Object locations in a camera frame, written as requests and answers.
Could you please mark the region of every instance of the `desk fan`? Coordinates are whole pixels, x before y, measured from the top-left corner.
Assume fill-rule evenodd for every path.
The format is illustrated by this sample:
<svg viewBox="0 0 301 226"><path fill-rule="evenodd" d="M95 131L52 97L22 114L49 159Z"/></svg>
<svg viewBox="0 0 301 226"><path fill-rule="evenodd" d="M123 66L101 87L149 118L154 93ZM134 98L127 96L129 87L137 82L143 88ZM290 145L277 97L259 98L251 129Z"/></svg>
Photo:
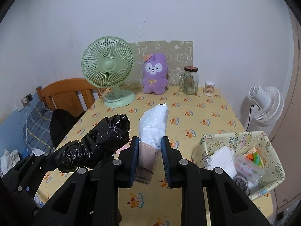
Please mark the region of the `desk fan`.
<svg viewBox="0 0 301 226"><path fill-rule="evenodd" d="M280 118L284 101L276 87L262 88L254 85L251 87L249 95L256 103L251 108L250 119L254 118L257 125L268 127Z"/></svg>
<svg viewBox="0 0 301 226"><path fill-rule="evenodd" d="M117 37L102 37L94 41L82 57L82 72L88 82L97 88L112 88L109 95L103 96L105 106L110 108L129 105L136 99L132 91L119 87L133 66L133 51Z"/></svg>

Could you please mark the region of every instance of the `table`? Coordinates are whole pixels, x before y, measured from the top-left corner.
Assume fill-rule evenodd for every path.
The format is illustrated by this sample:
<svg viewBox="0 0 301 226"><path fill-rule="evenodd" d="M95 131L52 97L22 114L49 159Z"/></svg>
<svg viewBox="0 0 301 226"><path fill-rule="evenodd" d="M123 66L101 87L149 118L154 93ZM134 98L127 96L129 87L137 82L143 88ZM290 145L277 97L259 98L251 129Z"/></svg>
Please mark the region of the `table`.
<svg viewBox="0 0 301 226"><path fill-rule="evenodd" d="M193 96L180 92L179 87L169 87L163 95L143 94L140 86L132 86L131 90L137 94L137 99L125 107L108 108L104 106L102 99L98 99L70 130L58 148L69 141L80 140L101 119L115 114L127 114L130 120L130 137L138 136L139 118L146 110L160 103L167 103L169 108L166 135L170 145L180 150L183 158L188 160L191 160L192 153L204 134L244 131L242 124L217 89L212 97L206 97L203 88L199 88L198 94ZM41 200L45 203L70 175L71 173L62 173L58 169L47 172L38 189ZM123 217L120 226L178 226L181 220L181 199L181 189L168 188L160 159L151 184L135 182L131 189L119 189L119 210ZM256 199L254 203L266 217L272 215L270 194Z"/></svg>

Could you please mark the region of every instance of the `wooden headboard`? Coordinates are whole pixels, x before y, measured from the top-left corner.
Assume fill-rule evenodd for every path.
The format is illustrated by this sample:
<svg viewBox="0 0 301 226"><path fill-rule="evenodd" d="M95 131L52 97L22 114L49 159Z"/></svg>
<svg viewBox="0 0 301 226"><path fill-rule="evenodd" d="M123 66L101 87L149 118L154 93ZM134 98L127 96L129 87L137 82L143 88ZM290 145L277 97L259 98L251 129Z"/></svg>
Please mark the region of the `wooden headboard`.
<svg viewBox="0 0 301 226"><path fill-rule="evenodd" d="M77 92L82 94L86 107L89 109L95 102L92 93L94 89L97 88L91 85L86 79L73 78L54 82L44 89L38 87L36 90L40 100L51 110L55 110L56 106L58 109L67 110L73 116L78 116L84 110Z"/></svg>

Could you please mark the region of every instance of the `jar handle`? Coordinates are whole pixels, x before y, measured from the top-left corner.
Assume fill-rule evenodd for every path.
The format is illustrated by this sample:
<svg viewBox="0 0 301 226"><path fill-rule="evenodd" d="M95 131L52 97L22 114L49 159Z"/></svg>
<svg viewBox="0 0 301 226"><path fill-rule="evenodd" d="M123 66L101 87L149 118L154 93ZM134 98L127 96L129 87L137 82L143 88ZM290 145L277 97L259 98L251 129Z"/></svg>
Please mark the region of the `jar handle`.
<svg viewBox="0 0 301 226"><path fill-rule="evenodd" d="M180 88L184 87L184 78L183 78L183 75L179 76L179 86L180 86Z"/></svg>

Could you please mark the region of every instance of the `plush toy foot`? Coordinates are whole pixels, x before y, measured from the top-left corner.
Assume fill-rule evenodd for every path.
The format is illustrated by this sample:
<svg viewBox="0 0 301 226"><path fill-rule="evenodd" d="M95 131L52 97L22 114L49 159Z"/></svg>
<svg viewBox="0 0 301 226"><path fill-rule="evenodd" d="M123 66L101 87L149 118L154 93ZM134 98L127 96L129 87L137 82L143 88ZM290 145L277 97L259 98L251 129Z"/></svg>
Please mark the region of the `plush toy foot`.
<svg viewBox="0 0 301 226"><path fill-rule="evenodd" d="M165 93L165 88L154 89L154 94L162 95Z"/></svg>
<svg viewBox="0 0 301 226"><path fill-rule="evenodd" d="M147 87L144 87L143 88L143 93L144 94L150 94L150 93L152 93L153 92L153 90L151 89L151 88L147 88Z"/></svg>

